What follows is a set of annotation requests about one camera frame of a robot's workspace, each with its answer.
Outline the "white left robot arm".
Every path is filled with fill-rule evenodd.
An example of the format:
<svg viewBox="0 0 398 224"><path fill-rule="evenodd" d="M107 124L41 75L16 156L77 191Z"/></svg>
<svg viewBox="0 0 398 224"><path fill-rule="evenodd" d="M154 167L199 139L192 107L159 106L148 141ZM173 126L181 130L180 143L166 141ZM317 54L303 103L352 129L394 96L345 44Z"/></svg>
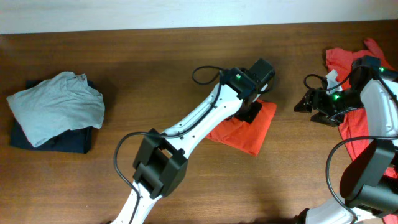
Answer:
<svg viewBox="0 0 398 224"><path fill-rule="evenodd" d="M185 178L188 158L206 135L227 118L254 119L260 109L256 100L274 75L268 68L220 69L214 89L188 116L162 133L143 132L133 180L126 182L131 193L112 224L143 223L157 201Z"/></svg>

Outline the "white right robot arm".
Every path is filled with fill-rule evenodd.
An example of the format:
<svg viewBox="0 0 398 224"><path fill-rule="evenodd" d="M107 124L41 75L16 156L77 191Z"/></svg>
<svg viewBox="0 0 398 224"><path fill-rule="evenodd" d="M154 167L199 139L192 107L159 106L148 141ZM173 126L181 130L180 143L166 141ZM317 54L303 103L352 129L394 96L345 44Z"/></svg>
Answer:
<svg viewBox="0 0 398 224"><path fill-rule="evenodd" d="M309 89L294 108L311 113L311 120L332 127L342 123L346 113L365 109L369 133L339 142L326 160L325 177L332 198L315 208L306 208L295 223L358 223L363 220L397 214L396 181L384 175L397 165L397 72L364 65L347 77L351 87L338 90ZM342 145L368 140L364 151L345 169L336 193L330 182L330 164Z"/></svg>

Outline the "orange soccer print t-shirt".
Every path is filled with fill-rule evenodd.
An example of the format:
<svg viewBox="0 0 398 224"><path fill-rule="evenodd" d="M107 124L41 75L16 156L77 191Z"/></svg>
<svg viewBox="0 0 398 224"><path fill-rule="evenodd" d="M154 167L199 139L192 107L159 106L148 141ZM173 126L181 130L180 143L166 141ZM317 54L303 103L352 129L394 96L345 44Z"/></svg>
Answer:
<svg viewBox="0 0 398 224"><path fill-rule="evenodd" d="M262 108L251 124L237 118L224 120L206 138L257 156L277 109L275 103L262 100L257 102Z"/></svg>

